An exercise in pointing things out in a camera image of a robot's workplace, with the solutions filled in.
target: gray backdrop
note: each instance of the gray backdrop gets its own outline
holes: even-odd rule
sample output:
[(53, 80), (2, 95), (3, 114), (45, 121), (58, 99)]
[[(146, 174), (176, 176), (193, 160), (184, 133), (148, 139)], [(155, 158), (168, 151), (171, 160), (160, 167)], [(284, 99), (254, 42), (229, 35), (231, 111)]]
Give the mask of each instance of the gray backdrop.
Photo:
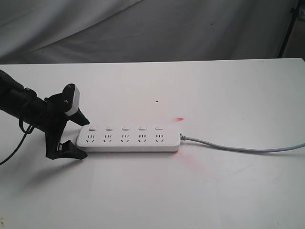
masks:
[(0, 63), (274, 58), (296, 2), (2, 0)]

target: gray cable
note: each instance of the gray cable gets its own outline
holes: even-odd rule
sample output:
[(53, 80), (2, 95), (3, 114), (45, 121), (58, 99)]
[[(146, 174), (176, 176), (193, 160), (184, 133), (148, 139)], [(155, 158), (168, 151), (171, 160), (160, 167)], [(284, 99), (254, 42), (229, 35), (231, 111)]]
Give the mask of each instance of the gray cable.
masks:
[(185, 141), (193, 141), (193, 142), (198, 142), (205, 144), (207, 146), (211, 146), (213, 148), (217, 149), (222, 149), (222, 150), (227, 150), (227, 151), (235, 151), (235, 152), (243, 152), (243, 153), (273, 153), (273, 152), (283, 152), (283, 151), (288, 151), (288, 150), (293, 150), (293, 149), (299, 149), (305, 146), (305, 143), (296, 145), (296, 146), (291, 146), (291, 147), (286, 147), (286, 148), (279, 148), (279, 149), (243, 149), (243, 148), (235, 148), (235, 147), (227, 147), (227, 146), (220, 146), (217, 144), (213, 144), (210, 142), (206, 142), (200, 139), (196, 138), (191, 138), (191, 137), (186, 137), (186, 136), (181, 136), (181, 140)]

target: power cord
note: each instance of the power cord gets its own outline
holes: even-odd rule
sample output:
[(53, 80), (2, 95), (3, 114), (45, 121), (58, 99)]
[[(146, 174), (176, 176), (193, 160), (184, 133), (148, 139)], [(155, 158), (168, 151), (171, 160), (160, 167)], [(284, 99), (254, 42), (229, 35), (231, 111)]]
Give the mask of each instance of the power cord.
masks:
[(293, 149), (299, 149), (305, 146), (305, 143), (299, 144), (296, 146), (286, 147), (286, 148), (279, 148), (279, 149), (245, 149), (245, 148), (235, 148), (235, 147), (227, 147), (227, 146), (220, 146), (214, 143), (210, 143), (207, 141), (203, 141), (200, 139), (192, 138), (192, 137), (186, 137), (184, 135), (180, 135), (180, 139), (182, 141), (193, 141), (202, 143), (207, 146), (211, 146), (216, 149), (222, 149), (227, 151), (233, 151), (233, 152), (242, 152), (242, 153), (274, 153), (274, 152), (283, 152), (283, 151), (289, 151)]
[(41, 115), (43, 115), (46, 111), (42, 111), (40, 112), (40, 114), (38, 114), (35, 119), (31, 122), (31, 124), (29, 125), (29, 127), (27, 128), (27, 130), (24, 130), (24, 127), (23, 127), (23, 113), (26, 111), (26, 108), (28, 105), (30, 105), (31, 102), (33, 102), (35, 100), (35, 98), (33, 98), (32, 100), (30, 100), (29, 103), (26, 104), (26, 106), (24, 106), (21, 110), (21, 114), (20, 114), (20, 118), (19, 118), (19, 127), (20, 129), (22, 130), (22, 132), (24, 133), (22, 139), (20, 140), (19, 144), (17, 145), (16, 149), (6, 158), (4, 159), (3, 161), (0, 162), (0, 166), (3, 165), (5, 162), (7, 162), (8, 160), (10, 160), (10, 158), (12, 156), (15, 155), (15, 153), (19, 150), (19, 148), (21, 147), (22, 143), (24, 142), (25, 138), (27, 135), (31, 134), (33, 132), (33, 130), (35, 129), (34, 125), (35, 125), (35, 122), (40, 118)]

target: white power strip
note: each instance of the white power strip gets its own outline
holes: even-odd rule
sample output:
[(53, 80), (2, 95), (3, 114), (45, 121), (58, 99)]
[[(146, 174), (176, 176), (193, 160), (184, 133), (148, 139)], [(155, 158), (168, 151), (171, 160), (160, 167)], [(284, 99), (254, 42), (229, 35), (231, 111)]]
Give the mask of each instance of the white power strip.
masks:
[(176, 152), (180, 133), (175, 125), (86, 125), (76, 144), (85, 152)]

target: white table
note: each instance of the white table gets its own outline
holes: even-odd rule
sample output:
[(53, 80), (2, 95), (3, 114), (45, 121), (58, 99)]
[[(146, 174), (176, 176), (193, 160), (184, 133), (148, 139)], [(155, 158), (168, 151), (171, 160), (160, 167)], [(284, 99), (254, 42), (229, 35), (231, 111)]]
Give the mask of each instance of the white table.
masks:
[[(40, 98), (68, 83), (92, 123), (172, 123), (226, 146), (305, 141), (301, 59), (0, 66)], [(22, 137), (0, 112), (0, 160)], [(69, 123), (62, 142), (75, 140)], [(0, 167), (5, 229), (257, 229), (305, 226), (305, 149), (253, 155), (183, 144), (176, 154), (45, 158), (35, 130)]]

